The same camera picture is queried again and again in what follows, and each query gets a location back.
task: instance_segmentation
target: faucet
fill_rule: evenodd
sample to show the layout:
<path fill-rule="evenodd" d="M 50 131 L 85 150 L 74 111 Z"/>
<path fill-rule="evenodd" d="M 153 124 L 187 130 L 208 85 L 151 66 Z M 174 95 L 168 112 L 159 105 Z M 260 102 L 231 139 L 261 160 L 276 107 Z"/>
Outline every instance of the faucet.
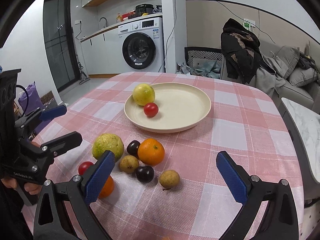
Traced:
<path fill-rule="evenodd" d="M 101 21 L 101 19 L 105 19 L 106 20 L 106 28 L 108 27 L 108 21 L 105 17 L 101 17 L 99 21 Z"/>

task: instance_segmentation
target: wooden baseboard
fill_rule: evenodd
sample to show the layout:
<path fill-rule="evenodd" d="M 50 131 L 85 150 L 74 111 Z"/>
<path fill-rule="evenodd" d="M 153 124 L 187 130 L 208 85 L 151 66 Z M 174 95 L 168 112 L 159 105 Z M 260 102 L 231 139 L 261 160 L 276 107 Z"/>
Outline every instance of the wooden baseboard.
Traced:
<path fill-rule="evenodd" d="M 94 75 L 89 75 L 90 78 L 112 78 L 116 75 L 119 74 L 94 74 Z"/>

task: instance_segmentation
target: plate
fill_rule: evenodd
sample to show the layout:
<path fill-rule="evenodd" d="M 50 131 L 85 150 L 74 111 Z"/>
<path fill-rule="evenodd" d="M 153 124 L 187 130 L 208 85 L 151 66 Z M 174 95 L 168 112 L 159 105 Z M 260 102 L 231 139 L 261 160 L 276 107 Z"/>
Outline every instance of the plate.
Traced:
<path fill-rule="evenodd" d="M 151 85 L 156 93 L 159 112 L 149 118 L 130 96 L 124 113 L 136 126 L 156 133 L 181 132 L 196 126 L 211 110 L 210 98 L 202 90 L 181 83 Z"/>

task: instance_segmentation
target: tomato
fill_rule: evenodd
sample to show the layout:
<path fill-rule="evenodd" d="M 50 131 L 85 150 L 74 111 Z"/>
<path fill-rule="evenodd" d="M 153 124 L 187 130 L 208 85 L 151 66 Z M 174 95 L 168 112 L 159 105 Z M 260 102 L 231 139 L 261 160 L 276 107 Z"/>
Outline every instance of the tomato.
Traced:
<path fill-rule="evenodd" d="M 148 103 L 143 108 L 144 113 L 147 117 L 154 117 L 159 112 L 159 108 L 155 103 Z"/>
<path fill-rule="evenodd" d="M 79 165 L 79 168 L 78 168 L 78 173 L 79 175 L 83 175 L 85 173 L 85 171 L 91 166 L 93 165 L 92 162 L 84 162 L 84 163 L 81 163 Z"/>

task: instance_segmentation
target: washing machine door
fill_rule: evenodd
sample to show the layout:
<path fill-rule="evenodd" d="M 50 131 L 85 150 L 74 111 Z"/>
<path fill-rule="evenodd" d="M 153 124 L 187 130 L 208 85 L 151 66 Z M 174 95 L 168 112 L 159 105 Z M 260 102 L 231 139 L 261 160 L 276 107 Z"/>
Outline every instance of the washing machine door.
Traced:
<path fill-rule="evenodd" d="M 134 69 L 145 69 L 156 56 L 153 40 L 144 33 L 130 34 L 123 43 L 122 54 L 126 63 Z"/>

